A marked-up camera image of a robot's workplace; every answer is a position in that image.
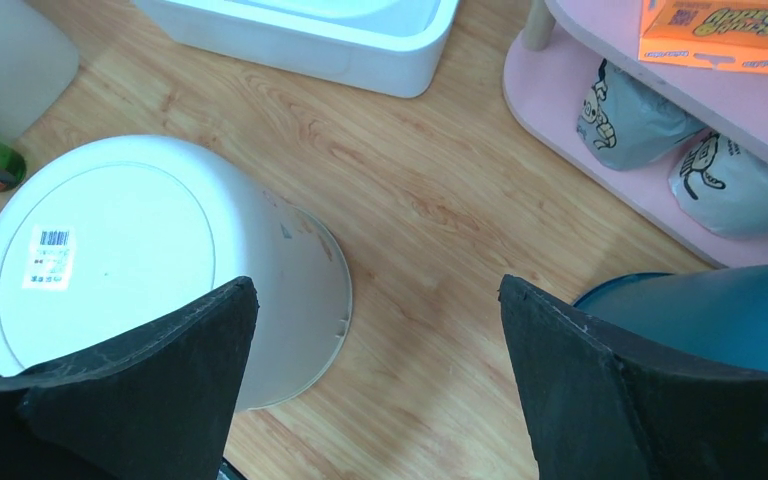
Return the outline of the cream rectangular bin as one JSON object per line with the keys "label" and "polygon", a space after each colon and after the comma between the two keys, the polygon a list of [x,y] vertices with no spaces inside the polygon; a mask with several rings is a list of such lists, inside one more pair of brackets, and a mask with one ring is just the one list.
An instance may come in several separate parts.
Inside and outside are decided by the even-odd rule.
{"label": "cream rectangular bin", "polygon": [[13,143],[60,97],[78,49],[24,1],[0,1],[0,140]]}

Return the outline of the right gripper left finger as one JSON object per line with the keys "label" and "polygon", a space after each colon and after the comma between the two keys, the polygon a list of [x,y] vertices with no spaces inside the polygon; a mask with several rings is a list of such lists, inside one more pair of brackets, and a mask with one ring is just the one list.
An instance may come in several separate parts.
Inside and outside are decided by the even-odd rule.
{"label": "right gripper left finger", "polygon": [[0,376],[0,479],[237,479],[224,457],[259,304],[240,276]]}

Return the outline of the cream round bucket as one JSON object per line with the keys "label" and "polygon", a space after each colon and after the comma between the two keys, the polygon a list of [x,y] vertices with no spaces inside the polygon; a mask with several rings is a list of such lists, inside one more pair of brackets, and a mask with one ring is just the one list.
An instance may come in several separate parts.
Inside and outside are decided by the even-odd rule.
{"label": "cream round bucket", "polygon": [[236,407],[310,388],[349,331],[329,230],[220,155],[160,135],[94,141],[30,177],[0,212],[0,375],[153,321],[229,280],[259,302]]}

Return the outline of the teal round bucket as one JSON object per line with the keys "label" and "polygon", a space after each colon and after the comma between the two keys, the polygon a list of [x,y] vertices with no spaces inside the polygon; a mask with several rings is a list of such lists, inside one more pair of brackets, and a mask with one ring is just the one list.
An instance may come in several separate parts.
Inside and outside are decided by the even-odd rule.
{"label": "teal round bucket", "polygon": [[768,372],[768,265],[628,274],[573,305],[676,350]]}

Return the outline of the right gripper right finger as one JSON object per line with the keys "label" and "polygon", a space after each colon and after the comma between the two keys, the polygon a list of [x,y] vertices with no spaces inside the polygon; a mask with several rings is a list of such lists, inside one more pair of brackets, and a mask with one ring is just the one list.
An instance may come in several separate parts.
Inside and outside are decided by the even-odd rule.
{"label": "right gripper right finger", "polygon": [[542,479],[768,479],[768,372],[661,345],[505,275],[501,324]]}

